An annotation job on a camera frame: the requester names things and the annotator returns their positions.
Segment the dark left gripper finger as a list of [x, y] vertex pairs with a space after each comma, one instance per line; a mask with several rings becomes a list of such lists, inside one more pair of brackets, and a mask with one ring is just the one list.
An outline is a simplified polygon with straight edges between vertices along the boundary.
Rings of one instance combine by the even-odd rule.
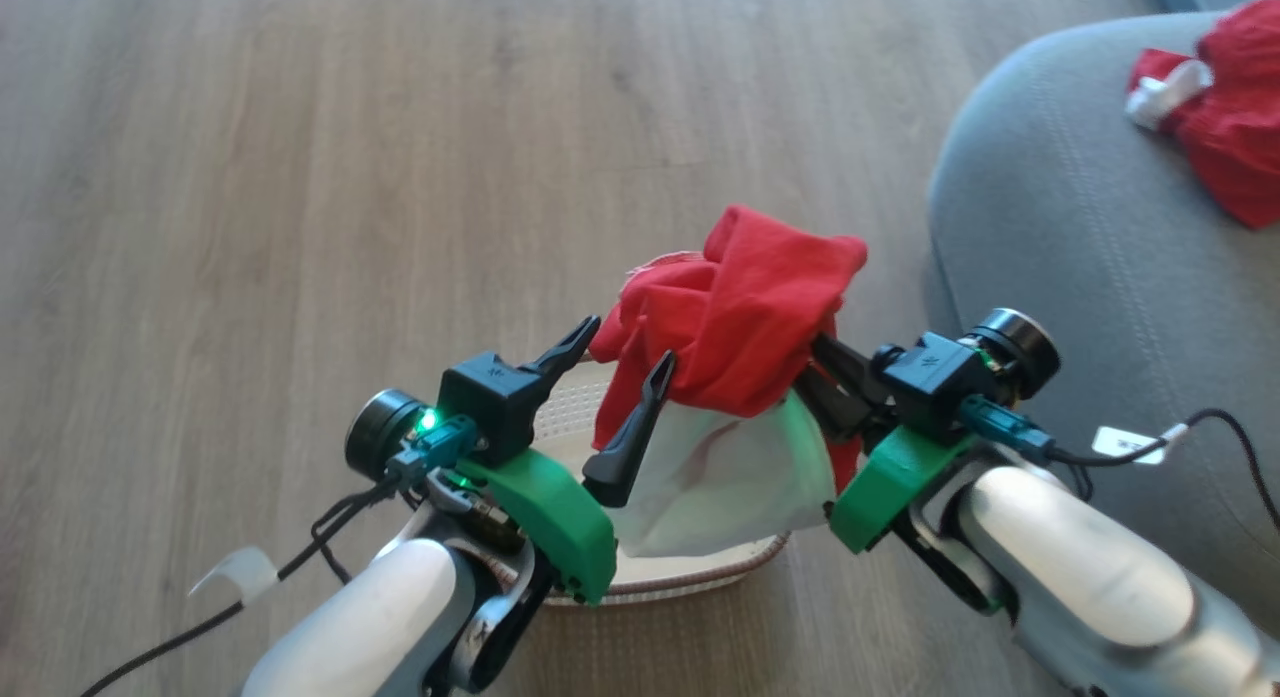
[[660, 411], [666, 405], [677, 356], [666, 350], [643, 382], [640, 400], [605, 448], [582, 466], [582, 486], [608, 509], [622, 509], [630, 500], [646, 448]]
[[562, 340], [549, 347], [543, 356], [529, 361], [529, 363], [520, 364], [518, 370], [534, 373], [538, 379], [544, 379], [544, 381], [558, 381], [563, 373], [570, 372], [576, 364], [581, 363], [600, 325], [602, 318], [599, 315], [589, 315], [576, 327], [572, 327]]

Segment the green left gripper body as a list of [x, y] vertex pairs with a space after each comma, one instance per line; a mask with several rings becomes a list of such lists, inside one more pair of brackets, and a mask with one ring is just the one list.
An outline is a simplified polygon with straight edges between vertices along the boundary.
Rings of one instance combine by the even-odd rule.
[[567, 466], [532, 446], [494, 464], [444, 448], [430, 448], [425, 460], [460, 474], [479, 495], [456, 519], [463, 537], [492, 559], [531, 545], [558, 570], [556, 582], [568, 597], [590, 606], [607, 597], [617, 570], [614, 529]]

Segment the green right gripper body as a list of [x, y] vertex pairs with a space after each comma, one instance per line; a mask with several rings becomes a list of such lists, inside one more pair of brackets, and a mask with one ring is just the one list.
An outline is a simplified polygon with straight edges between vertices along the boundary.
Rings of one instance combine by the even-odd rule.
[[870, 451], [828, 514], [828, 528], [852, 554], [864, 554], [891, 532], [910, 506], [929, 500], [954, 474], [977, 437], [937, 439], [900, 425]]

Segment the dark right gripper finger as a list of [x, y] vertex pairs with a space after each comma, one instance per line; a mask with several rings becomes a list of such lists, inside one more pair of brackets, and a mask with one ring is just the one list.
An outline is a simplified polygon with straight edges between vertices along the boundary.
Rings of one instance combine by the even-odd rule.
[[863, 439], [877, 446], [893, 428], [888, 393], [869, 379], [844, 384], [826, 375], [799, 375], [794, 390], [832, 442], [845, 445]]
[[832, 334], [819, 333], [810, 343], [810, 352], [808, 402], [888, 404], [891, 400], [887, 388], [883, 388], [872, 372], [870, 359]]

